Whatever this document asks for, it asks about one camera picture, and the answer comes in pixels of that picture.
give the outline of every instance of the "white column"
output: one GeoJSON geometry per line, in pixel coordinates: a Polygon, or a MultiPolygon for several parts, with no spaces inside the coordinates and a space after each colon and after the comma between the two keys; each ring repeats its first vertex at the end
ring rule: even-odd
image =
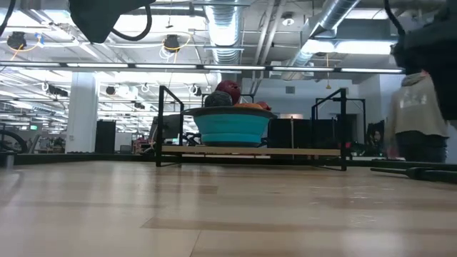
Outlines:
{"type": "Polygon", "coordinates": [[[99,85],[93,73],[73,72],[65,152],[93,152],[99,85]]]}

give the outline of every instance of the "teal bowl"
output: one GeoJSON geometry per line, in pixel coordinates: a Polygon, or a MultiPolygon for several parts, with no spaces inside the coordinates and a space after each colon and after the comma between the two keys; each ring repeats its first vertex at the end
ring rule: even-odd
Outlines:
{"type": "Polygon", "coordinates": [[[270,111],[246,107],[206,107],[189,109],[205,146],[257,147],[270,119],[270,111]]]}

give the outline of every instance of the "ceiling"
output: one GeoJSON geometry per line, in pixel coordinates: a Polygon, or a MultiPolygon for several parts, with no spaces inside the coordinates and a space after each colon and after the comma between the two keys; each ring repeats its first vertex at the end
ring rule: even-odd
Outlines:
{"type": "MultiPolygon", "coordinates": [[[[156,4],[168,4],[170,1],[157,1],[156,4]]],[[[439,8],[443,1],[391,1],[391,4],[399,16],[415,16],[418,13],[427,13],[439,8]]],[[[274,47],[267,56],[267,63],[271,61],[287,61],[301,47],[300,31],[305,20],[318,14],[321,11],[322,0],[289,0],[285,5],[284,11],[293,12],[294,24],[284,26],[278,25],[274,36],[274,47]]],[[[242,28],[242,47],[244,48],[241,56],[242,64],[252,64],[256,53],[257,43],[260,38],[261,21],[266,13],[267,0],[253,1],[253,4],[243,10],[242,28]]],[[[5,13],[5,8],[0,9],[0,19],[5,13]]],[[[9,25],[0,38],[0,59],[16,61],[58,61],[58,62],[134,62],[134,63],[172,63],[178,64],[210,64],[213,61],[211,50],[205,49],[210,46],[209,33],[207,32],[206,19],[195,16],[153,16],[153,26],[151,32],[145,39],[139,42],[130,42],[110,35],[105,44],[90,44],[84,35],[74,26],[69,12],[67,11],[47,11],[46,23],[41,23],[34,16],[27,15],[27,11],[22,11],[17,6],[16,11],[9,20],[9,25]],[[26,32],[27,47],[30,51],[18,52],[10,49],[6,45],[7,36],[12,31],[26,32]],[[179,52],[174,55],[167,55],[162,50],[162,41],[167,34],[179,35],[181,45],[187,43],[179,52]],[[42,37],[41,44],[33,48],[42,37]]],[[[347,19],[387,19],[383,11],[382,1],[380,0],[361,0],[357,8],[354,9],[347,19]]],[[[128,35],[137,35],[143,31],[146,18],[142,15],[123,15],[117,22],[115,29],[128,35]]],[[[345,67],[364,67],[364,68],[393,68],[394,63],[388,55],[378,54],[328,54],[323,56],[315,55],[311,62],[315,66],[345,66],[345,67]]],[[[130,86],[137,87],[139,99],[157,100],[158,85],[168,86],[178,97],[186,101],[195,102],[198,106],[201,98],[189,93],[189,88],[196,85],[203,92],[209,92],[220,79],[220,75],[209,74],[171,74],[171,73],[129,73],[129,72],[98,72],[97,79],[101,85],[100,101],[122,99],[123,96],[108,96],[105,92],[107,86],[130,86]],[[147,83],[147,90],[141,87],[147,83]]],[[[353,74],[330,74],[330,79],[352,80],[354,84],[359,84],[367,76],[353,74]]],[[[314,74],[314,79],[319,81],[327,79],[325,73],[314,74]]],[[[25,69],[4,69],[0,73],[0,98],[11,97],[13,95],[24,99],[49,99],[54,96],[47,95],[42,90],[43,82],[60,87],[70,92],[71,72],[69,71],[37,71],[25,69]]],[[[68,103],[42,103],[55,109],[68,110],[68,103]]],[[[12,107],[11,104],[4,104],[4,112],[11,112],[11,108],[17,112],[18,106],[12,107]]],[[[105,109],[120,111],[135,111],[133,106],[126,104],[100,104],[99,110],[105,109]]],[[[173,111],[173,106],[167,106],[169,111],[173,111]]],[[[132,121],[139,126],[143,126],[143,131],[148,130],[151,123],[150,116],[138,117],[132,121]]]]}

